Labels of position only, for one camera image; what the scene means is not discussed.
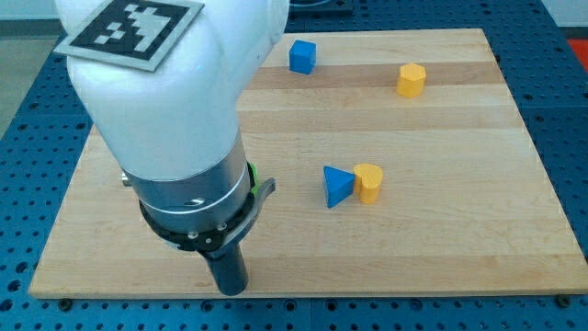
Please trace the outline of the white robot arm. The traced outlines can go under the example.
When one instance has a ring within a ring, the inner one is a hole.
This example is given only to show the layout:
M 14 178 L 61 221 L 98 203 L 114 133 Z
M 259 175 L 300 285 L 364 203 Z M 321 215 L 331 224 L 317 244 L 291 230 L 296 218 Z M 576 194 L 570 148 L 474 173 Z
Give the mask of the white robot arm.
M 275 190 L 243 148 L 236 103 L 284 34 L 288 0 L 57 0 L 73 87 L 163 239 L 248 283 L 240 249 Z

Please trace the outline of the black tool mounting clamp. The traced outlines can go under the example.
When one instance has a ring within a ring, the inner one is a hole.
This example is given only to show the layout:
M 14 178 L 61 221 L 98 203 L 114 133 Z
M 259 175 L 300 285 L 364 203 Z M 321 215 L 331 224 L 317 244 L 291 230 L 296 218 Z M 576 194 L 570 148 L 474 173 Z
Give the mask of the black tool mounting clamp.
M 260 183 L 253 164 L 247 164 L 247 171 L 253 182 L 246 191 L 243 204 L 228 219 L 213 224 L 210 229 L 182 232 L 173 230 L 169 225 L 163 226 L 157 222 L 151 214 L 153 208 L 140 201 L 142 217 L 162 240 L 181 251 L 214 252 L 226 250 L 230 245 L 238 245 L 253 228 L 265 200 L 277 186 L 272 177 Z

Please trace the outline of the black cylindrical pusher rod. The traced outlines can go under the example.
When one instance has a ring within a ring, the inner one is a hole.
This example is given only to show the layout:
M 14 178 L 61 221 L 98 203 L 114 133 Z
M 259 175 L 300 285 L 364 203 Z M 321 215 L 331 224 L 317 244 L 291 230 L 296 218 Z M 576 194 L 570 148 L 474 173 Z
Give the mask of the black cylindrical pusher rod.
M 249 278 L 239 244 L 220 249 L 220 255 L 217 251 L 202 252 L 201 255 L 222 294 L 235 296 L 245 290 Z

